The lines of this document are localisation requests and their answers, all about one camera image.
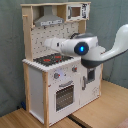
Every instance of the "oven window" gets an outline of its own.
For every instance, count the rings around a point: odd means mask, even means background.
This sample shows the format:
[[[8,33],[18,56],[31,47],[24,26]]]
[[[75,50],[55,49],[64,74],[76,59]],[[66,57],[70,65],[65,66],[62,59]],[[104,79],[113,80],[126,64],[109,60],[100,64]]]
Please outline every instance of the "oven window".
[[[80,16],[80,7],[72,7],[72,17]]]
[[[74,85],[56,92],[56,111],[73,103]]]

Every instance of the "oven handle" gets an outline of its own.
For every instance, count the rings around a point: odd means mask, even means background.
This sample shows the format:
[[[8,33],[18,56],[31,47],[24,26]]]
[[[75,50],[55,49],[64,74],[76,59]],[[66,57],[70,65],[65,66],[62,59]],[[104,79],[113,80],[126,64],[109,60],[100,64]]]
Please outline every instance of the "oven handle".
[[[84,80],[84,86],[82,87],[82,90],[85,90],[86,88],[86,77],[85,76],[83,76],[83,80]]]
[[[73,81],[71,80],[71,81],[69,81],[69,82],[66,83],[66,84],[61,84],[61,85],[59,85],[59,87],[66,87],[66,86],[69,86],[69,85],[71,85],[72,82],[73,82]]]

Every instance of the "oven door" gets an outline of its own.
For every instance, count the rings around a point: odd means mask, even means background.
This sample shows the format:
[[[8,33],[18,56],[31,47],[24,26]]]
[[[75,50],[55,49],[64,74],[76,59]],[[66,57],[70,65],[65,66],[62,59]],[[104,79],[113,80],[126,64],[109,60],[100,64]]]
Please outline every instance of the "oven door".
[[[67,21],[82,18],[82,4],[67,5]]]
[[[50,125],[68,116],[79,108],[80,74],[49,87]]]

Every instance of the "blue light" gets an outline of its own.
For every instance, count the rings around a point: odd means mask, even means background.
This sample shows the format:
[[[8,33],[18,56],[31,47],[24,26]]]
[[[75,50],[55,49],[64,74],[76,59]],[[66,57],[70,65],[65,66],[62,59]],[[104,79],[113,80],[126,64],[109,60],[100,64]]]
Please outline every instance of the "blue light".
[[[84,47],[80,47],[80,51],[83,52],[84,51]]]

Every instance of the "wall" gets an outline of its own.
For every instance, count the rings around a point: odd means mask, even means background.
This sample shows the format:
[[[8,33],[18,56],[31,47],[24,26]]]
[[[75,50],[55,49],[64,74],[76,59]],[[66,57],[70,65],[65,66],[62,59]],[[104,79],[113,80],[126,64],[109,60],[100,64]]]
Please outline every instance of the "wall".
[[[128,23],[128,1],[86,1],[92,2],[87,32],[97,35],[99,44],[109,50],[113,46],[119,27]],[[20,4],[44,2],[53,1],[0,0],[0,116],[14,111],[16,106],[25,100],[22,66],[25,55]],[[128,88],[127,72],[128,52],[104,64],[103,78]]]

